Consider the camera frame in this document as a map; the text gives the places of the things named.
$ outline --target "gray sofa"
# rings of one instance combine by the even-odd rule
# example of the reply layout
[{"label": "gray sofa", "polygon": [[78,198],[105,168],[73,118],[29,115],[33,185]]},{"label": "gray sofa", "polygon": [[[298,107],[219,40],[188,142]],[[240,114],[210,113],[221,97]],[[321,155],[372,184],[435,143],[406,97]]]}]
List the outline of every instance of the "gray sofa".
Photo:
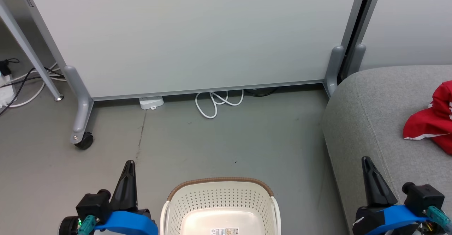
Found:
[{"label": "gray sofa", "polygon": [[452,66],[394,66],[352,74],[333,93],[322,121],[347,224],[366,205],[361,157],[370,156],[399,203],[402,185],[431,184],[452,216],[452,156],[429,139],[404,140],[410,115],[425,109],[434,90],[452,80]]}]

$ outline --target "white wall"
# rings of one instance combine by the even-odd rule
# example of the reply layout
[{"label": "white wall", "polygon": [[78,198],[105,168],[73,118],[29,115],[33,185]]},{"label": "white wall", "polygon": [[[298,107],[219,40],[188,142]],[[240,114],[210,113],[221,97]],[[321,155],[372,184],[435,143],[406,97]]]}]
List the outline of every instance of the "white wall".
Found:
[{"label": "white wall", "polygon": [[378,0],[360,70],[452,64],[452,0]]}]

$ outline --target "black cable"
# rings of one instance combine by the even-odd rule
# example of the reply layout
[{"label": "black cable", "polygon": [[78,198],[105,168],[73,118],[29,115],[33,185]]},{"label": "black cable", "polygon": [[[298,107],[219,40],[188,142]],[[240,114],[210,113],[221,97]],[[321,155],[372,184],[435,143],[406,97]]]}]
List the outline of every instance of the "black cable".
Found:
[{"label": "black cable", "polygon": [[46,67],[44,67],[44,68],[45,68],[47,71],[51,72],[51,73],[58,74],[59,76],[64,77],[64,75],[59,74],[59,73],[57,73],[57,72],[55,72],[55,71],[52,71],[51,69],[48,69],[48,68],[46,68]]},{"label": "black cable", "polygon": [[248,90],[246,90],[246,89],[245,89],[245,92],[247,92],[248,94],[250,94],[250,95],[253,96],[253,97],[266,97],[266,96],[268,96],[268,95],[271,95],[271,94],[275,93],[275,91],[278,90],[278,89],[279,89],[279,87],[275,87],[275,88],[272,89],[270,92],[265,93],[265,94],[256,94],[256,93],[250,92],[250,91],[248,91]]},{"label": "black cable", "polygon": [[8,103],[8,105],[6,106],[6,108],[0,112],[0,116],[6,112],[6,110],[8,110],[8,108],[11,106],[11,104],[14,102],[14,100],[16,100],[16,98],[19,96],[20,91],[22,90],[22,87],[24,87],[25,81],[27,80],[27,78],[29,77],[29,75],[31,74],[31,72],[34,70],[34,68],[30,69],[30,71],[28,72],[28,74],[25,76],[24,81],[22,82],[22,84],[19,87],[19,90],[17,91],[16,95],[14,96],[14,98],[11,100],[11,103]]},{"label": "black cable", "polygon": [[[28,78],[26,80],[20,80],[20,81],[16,81],[16,82],[13,82],[13,83],[8,83],[8,84],[5,84],[5,85],[1,86],[0,88],[6,87],[6,86],[11,86],[11,85],[16,85],[16,84],[19,84],[19,83],[24,82],[24,81],[29,81],[29,80],[33,80],[33,79],[39,79],[39,78],[41,78],[41,77],[40,76],[36,76],[36,77]],[[63,78],[63,77],[61,77],[61,76],[52,76],[51,78]]]},{"label": "black cable", "polygon": [[8,62],[9,63],[19,63],[20,61],[17,59],[17,58],[10,58],[10,59],[7,59],[8,60]]}]

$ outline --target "floor stain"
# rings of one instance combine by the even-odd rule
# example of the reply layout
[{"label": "floor stain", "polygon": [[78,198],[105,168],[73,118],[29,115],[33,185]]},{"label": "floor stain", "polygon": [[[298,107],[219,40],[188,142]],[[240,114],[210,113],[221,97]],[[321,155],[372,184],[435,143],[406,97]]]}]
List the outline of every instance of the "floor stain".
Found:
[{"label": "floor stain", "polygon": [[141,134],[140,134],[140,140],[139,140],[139,142],[138,142],[138,150],[137,150],[137,153],[135,154],[135,164],[136,164],[136,165],[138,165],[138,160],[139,160],[140,154],[141,154],[141,140],[142,140],[142,138],[143,138],[144,124],[145,124],[145,122],[146,122],[146,116],[147,116],[147,110],[146,110],[146,112],[144,113],[144,119],[143,119],[143,125],[142,125],[142,132],[141,132]]}]

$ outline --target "gray metal leg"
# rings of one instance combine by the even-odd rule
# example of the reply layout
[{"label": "gray metal leg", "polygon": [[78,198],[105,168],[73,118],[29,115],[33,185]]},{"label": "gray metal leg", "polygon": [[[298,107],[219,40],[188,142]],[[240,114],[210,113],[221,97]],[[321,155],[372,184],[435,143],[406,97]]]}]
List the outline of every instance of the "gray metal leg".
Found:
[{"label": "gray metal leg", "polygon": [[9,11],[9,9],[6,7],[5,2],[3,0],[0,0],[0,17],[5,22],[5,25],[8,27],[8,29],[13,34],[14,38],[17,40],[18,44],[21,46],[22,50],[24,50],[25,54],[33,64],[36,71],[39,73],[39,75],[44,80],[47,87],[50,89],[50,92],[52,92],[52,95],[55,97],[55,101],[60,101],[63,99],[63,95],[58,92],[58,89],[53,84],[52,80],[50,79],[49,75],[47,74],[47,71],[44,69],[44,66],[40,62],[39,58],[37,57],[36,53],[34,52],[33,48],[31,47],[30,43],[28,42],[27,38],[25,37],[22,30],[19,28],[16,20],[14,20],[13,15]]},{"label": "gray metal leg", "polygon": [[74,121],[73,133],[71,135],[71,143],[76,144],[82,140],[83,134],[88,123],[89,115],[93,109],[94,101],[90,97],[88,90],[83,84],[77,70],[72,66],[65,66],[64,72],[66,73],[66,79],[71,85],[72,90],[77,96],[78,110],[76,120]]},{"label": "gray metal leg", "polygon": [[364,44],[359,44],[355,47],[352,53],[352,58],[350,59],[349,69],[347,71],[347,77],[359,71],[361,67],[361,62],[363,61],[364,53],[366,52],[366,46]]},{"label": "gray metal leg", "polygon": [[323,81],[323,87],[328,97],[331,97],[338,85],[337,78],[343,58],[344,48],[342,46],[334,47],[329,57],[328,68],[326,69],[325,80]]}]

